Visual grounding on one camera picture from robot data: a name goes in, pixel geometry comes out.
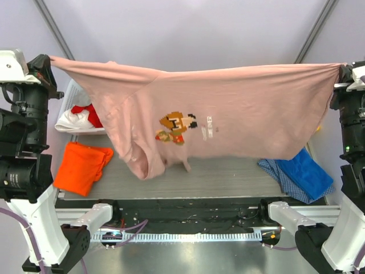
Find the pink printed t shirt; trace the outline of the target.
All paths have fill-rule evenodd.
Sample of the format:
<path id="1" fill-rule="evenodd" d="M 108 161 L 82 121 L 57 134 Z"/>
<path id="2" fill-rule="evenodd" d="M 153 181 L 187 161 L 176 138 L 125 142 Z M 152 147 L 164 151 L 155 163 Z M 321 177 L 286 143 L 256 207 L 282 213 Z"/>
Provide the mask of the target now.
<path id="1" fill-rule="evenodd" d="M 120 158 L 141 180 L 188 159 L 290 160 L 324 118 L 339 63 L 167 72 L 52 57 L 88 94 Z"/>

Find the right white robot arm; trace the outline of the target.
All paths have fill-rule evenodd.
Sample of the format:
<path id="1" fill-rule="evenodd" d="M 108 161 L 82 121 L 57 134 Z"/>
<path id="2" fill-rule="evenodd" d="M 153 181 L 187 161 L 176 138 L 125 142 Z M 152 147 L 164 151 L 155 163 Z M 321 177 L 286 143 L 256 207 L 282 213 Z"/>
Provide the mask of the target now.
<path id="1" fill-rule="evenodd" d="M 333 227 L 317 223 L 286 202 L 261 203 L 258 220 L 284 226 L 299 253 L 318 273 L 364 273 L 364 62 L 342 68 L 330 107 L 339 110 L 344 194 Z"/>

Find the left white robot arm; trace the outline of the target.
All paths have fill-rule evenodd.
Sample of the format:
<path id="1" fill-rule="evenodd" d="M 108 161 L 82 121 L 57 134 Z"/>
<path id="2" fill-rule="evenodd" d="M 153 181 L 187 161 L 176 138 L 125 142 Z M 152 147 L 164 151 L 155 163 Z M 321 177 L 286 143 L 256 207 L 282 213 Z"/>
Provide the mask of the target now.
<path id="1" fill-rule="evenodd" d="M 23 227 L 29 246 L 25 272 L 68 273 L 87 253 L 103 225 L 117 227 L 117 202 L 99 200 L 70 224 L 60 224 L 54 204 L 47 145 L 48 101 L 61 99 L 50 57 L 27 62 L 18 49 L 1 51 L 1 91 L 10 110 L 1 110 L 1 209 Z"/>

